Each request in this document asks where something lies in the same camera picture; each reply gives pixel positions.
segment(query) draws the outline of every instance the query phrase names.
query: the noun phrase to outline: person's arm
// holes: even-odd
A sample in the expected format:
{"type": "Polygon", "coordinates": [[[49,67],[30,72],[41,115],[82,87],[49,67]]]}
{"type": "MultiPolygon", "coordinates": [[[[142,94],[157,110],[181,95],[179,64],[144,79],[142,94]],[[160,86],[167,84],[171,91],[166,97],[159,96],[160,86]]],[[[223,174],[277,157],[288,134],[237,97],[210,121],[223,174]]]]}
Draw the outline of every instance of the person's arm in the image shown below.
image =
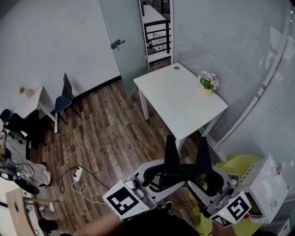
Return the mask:
{"type": "Polygon", "coordinates": [[[6,152],[6,136],[7,136],[7,133],[6,133],[6,130],[3,129],[2,130],[2,138],[0,140],[0,155],[5,155],[5,152],[6,152]]]}
{"type": "Polygon", "coordinates": [[[223,228],[219,226],[217,223],[212,223],[212,236],[236,236],[236,233],[234,231],[234,228],[227,227],[223,228]]]}
{"type": "Polygon", "coordinates": [[[107,236],[119,229],[122,224],[119,217],[111,212],[83,226],[74,236],[107,236]]]}

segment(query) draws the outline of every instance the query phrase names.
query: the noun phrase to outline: shoe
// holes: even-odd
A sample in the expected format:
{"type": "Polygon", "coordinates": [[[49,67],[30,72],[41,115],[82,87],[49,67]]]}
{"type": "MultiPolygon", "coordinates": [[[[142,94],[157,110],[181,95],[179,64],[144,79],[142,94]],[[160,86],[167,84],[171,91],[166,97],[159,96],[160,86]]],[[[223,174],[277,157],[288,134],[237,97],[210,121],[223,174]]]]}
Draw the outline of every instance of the shoe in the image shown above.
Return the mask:
{"type": "Polygon", "coordinates": [[[163,206],[162,209],[166,210],[168,212],[168,214],[170,214],[170,212],[172,211],[174,206],[173,201],[167,201],[163,206]]]}

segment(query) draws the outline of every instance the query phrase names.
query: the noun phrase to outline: black pants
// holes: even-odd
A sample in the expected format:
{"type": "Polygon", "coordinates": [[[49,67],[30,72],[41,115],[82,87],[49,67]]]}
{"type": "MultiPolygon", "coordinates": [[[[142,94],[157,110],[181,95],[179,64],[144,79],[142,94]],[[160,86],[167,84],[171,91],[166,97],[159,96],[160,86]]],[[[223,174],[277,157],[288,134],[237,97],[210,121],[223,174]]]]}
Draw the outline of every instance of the black pants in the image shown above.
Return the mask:
{"type": "Polygon", "coordinates": [[[185,235],[199,236],[198,232],[185,220],[177,216],[169,215],[166,210],[157,209],[135,217],[126,222],[123,227],[115,233],[118,235],[185,235]]]}

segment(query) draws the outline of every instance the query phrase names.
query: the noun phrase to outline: white cable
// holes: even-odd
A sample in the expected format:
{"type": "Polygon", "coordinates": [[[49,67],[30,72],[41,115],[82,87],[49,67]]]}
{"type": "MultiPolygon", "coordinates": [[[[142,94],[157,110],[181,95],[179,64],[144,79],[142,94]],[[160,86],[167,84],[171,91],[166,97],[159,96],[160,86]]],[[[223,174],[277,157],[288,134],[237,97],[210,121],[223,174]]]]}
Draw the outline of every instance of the white cable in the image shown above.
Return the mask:
{"type": "Polygon", "coordinates": [[[92,203],[106,204],[106,203],[104,203],[104,202],[91,201],[91,200],[89,200],[87,197],[85,197],[85,196],[83,195],[83,193],[85,193],[85,191],[87,190],[88,185],[87,185],[86,183],[82,184],[82,186],[80,187],[80,190],[79,190],[79,192],[78,192],[77,190],[73,189],[73,185],[74,185],[75,183],[76,183],[76,181],[75,181],[74,183],[72,183],[72,190],[74,190],[74,191],[77,192],[78,194],[81,194],[81,195],[82,195],[84,198],[86,198],[88,201],[90,201],[90,202],[92,202],[92,203]],[[85,188],[85,190],[84,190],[83,192],[81,192],[81,190],[82,190],[82,188],[83,188],[84,185],[86,185],[86,188],[85,188]]]}

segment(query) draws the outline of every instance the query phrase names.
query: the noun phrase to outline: black chair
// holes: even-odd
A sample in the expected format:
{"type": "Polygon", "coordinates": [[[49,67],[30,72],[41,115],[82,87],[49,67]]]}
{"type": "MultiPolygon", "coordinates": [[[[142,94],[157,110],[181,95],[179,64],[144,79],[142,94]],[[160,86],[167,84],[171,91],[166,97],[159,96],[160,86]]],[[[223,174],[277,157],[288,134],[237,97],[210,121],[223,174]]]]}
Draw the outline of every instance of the black chair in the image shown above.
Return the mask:
{"type": "Polygon", "coordinates": [[[55,108],[54,112],[63,120],[63,122],[67,125],[68,123],[62,118],[59,112],[65,110],[68,106],[71,106],[71,108],[74,110],[74,112],[78,115],[78,117],[81,118],[80,114],[75,110],[74,106],[72,105],[73,98],[75,98],[72,94],[72,86],[68,79],[68,76],[66,73],[64,74],[64,87],[63,91],[61,93],[61,96],[59,96],[55,101],[55,108]]]}
{"type": "Polygon", "coordinates": [[[42,141],[45,127],[41,124],[38,110],[32,112],[26,119],[13,113],[6,120],[3,128],[19,133],[20,136],[27,141],[32,141],[32,146],[35,148],[40,141],[44,146],[47,146],[47,144],[42,141]]]}

